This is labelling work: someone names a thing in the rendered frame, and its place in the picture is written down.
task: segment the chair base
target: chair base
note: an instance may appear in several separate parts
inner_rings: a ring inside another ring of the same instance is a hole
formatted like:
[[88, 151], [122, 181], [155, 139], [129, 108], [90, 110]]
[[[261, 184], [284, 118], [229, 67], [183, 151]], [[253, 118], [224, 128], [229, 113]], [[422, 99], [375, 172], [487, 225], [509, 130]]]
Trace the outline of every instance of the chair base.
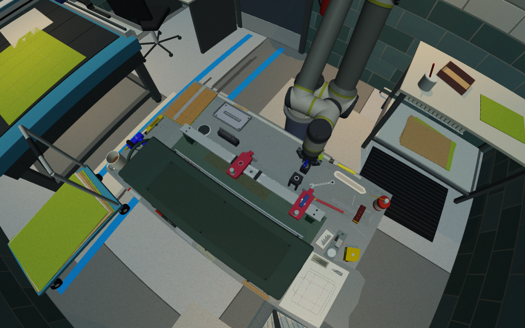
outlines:
[[178, 40], [181, 40], [181, 36], [179, 35], [176, 35], [176, 36], [172, 36], [172, 37], [168, 37], [167, 39], [165, 40], [159, 40], [159, 36], [161, 35], [161, 31], [158, 31], [157, 35], [155, 35], [155, 31], [151, 31], [151, 36], [154, 38], [154, 42], [144, 42], [144, 43], [140, 43], [141, 45], [144, 45], [144, 44], [153, 44], [153, 46], [151, 47], [151, 49], [143, 56], [143, 58], [146, 58], [147, 55], [151, 52], [151, 50], [153, 50], [155, 48], [155, 46], [160, 46], [163, 48], [163, 50], [165, 50], [170, 57], [173, 57], [173, 54], [167, 50], [165, 48], [165, 46], [162, 46], [161, 43], [162, 42], [165, 42], [165, 41], [169, 41], [171, 39], [175, 39], [177, 38]]

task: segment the blue line on floor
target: blue line on floor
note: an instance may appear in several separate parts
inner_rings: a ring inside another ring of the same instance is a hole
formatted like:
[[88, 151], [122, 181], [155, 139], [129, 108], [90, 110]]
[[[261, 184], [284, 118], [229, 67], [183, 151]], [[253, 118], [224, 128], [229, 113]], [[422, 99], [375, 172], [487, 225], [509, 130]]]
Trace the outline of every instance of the blue line on floor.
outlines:
[[[202, 80], [206, 74], [210, 73], [217, 65], [219, 65], [223, 60], [225, 60], [230, 54], [232, 54], [232, 52], [235, 52], [236, 49], [239, 48], [239, 46], [242, 46], [246, 41], [248, 41], [248, 39], [250, 39], [252, 37], [252, 35], [246, 35], [244, 36], [244, 38], [242, 38], [240, 41], [238, 41], [235, 45], [232, 46], [232, 48], [228, 49], [225, 53], [223, 53], [217, 60], [215, 60], [212, 64], [210, 64], [210, 66], [208, 66], [206, 69], [204, 69], [202, 71], [202, 73], [200, 73], [197, 77], [195, 77], [194, 79], [192, 79], [192, 81], [190, 83], [188, 83], [188, 85], [186, 85], [181, 91], [179, 91], [179, 93], [177, 93], [177, 95], [175, 95], [175, 97], [173, 97], [173, 99], [171, 99], [166, 106], [169, 106], [170, 104], [173, 104], [173, 101], [175, 101], [177, 99], [177, 97], [179, 95], [181, 95], [182, 93], [184, 93], [184, 91], [192, 84], [194, 83], [194, 81], [200, 81]], [[153, 116], [152, 119], [149, 120], [149, 122], [153, 122], [155, 120], [155, 118], [157, 118], [157, 116], [161, 115], [161, 113], [163, 112], [163, 109], [166, 107], [166, 106], [163, 106], [163, 108], [161, 108], [161, 110], [155, 114], [155, 116]], [[121, 150], [119, 152], [122, 152], [123, 150], [125, 150], [125, 146], [123, 146], [121, 148]], [[106, 174], [107, 170], [106, 169], [102, 169], [100, 171], [100, 175], [101, 176], [104, 176]]]
[[234, 89], [230, 95], [228, 95], [228, 99], [234, 100], [236, 96], [238, 96], [240, 92], [242, 92], [242, 90], [244, 90], [244, 88], [246, 88], [256, 77], [258, 77], [258, 75], [264, 71], [264, 69], [267, 68], [268, 65], [270, 65], [271, 62], [273, 62], [284, 50], [285, 49], [283, 48], [279, 48], [275, 51], [275, 53], [271, 54], [267, 60], [265, 60], [257, 69], [255, 69], [254, 72], [248, 75], [246, 80], [242, 81], [242, 83], [240, 83], [240, 85], [236, 87], [236, 89]]
[[70, 271], [68, 276], [66, 276], [66, 279], [62, 281], [62, 285], [56, 289], [60, 295], [64, 293], [66, 288], [71, 284], [71, 282], [74, 281], [74, 279], [78, 276], [78, 274], [82, 271], [84, 266], [92, 259], [92, 257], [96, 254], [96, 252], [100, 249], [100, 247], [107, 241], [108, 237], [110, 237], [113, 232], [118, 228], [118, 226], [125, 220], [125, 218], [131, 213], [135, 205], [139, 203], [139, 200], [133, 197], [131, 201], [129, 201], [129, 212], [125, 214], [119, 214], [117, 212], [115, 218], [113, 218], [113, 221], [110, 222], [108, 228], [100, 235], [100, 237], [96, 240], [94, 245], [90, 247], [90, 249], [86, 252], [86, 254], [82, 257], [82, 259], [78, 262], [78, 264]]

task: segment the black hose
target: black hose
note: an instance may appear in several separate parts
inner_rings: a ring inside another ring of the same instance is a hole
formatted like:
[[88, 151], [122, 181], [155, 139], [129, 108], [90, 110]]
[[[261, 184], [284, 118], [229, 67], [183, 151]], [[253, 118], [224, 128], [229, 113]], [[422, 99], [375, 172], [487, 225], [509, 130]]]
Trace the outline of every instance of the black hose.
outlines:
[[139, 147], [140, 145], [148, 142], [149, 140], [139, 140], [137, 141], [137, 143], [135, 143], [135, 145], [131, 148], [131, 151], [129, 152], [129, 154], [127, 154], [127, 163], [131, 160], [131, 155], [133, 155], [133, 151], [135, 151], [137, 149], [137, 147]]

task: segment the push cart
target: push cart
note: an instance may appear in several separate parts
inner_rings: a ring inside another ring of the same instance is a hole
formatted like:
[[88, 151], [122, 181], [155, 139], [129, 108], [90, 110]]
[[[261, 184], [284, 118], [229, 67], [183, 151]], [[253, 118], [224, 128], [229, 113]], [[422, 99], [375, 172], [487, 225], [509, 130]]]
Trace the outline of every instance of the push cart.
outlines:
[[[9, 249], [38, 295], [62, 285], [60, 275], [102, 231], [117, 213], [130, 207], [121, 204], [102, 184], [102, 176], [61, 151], [23, 125], [19, 129], [38, 161], [51, 177], [64, 184], [10, 241]], [[66, 178], [50, 168], [35, 141], [57, 151], [81, 168]]]

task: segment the cart wheel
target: cart wheel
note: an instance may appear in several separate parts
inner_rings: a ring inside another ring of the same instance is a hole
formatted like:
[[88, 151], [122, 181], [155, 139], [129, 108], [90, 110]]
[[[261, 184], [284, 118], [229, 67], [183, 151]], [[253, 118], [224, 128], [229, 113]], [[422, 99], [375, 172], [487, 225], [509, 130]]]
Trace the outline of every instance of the cart wheel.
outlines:
[[121, 210], [119, 210], [119, 213], [125, 214], [129, 212], [130, 209], [131, 207], [129, 207], [129, 204], [123, 204], [123, 207], [121, 208]]
[[56, 279], [54, 284], [52, 284], [52, 286], [50, 286], [50, 289], [57, 289], [61, 285], [62, 285], [62, 279], [58, 278], [58, 279]]

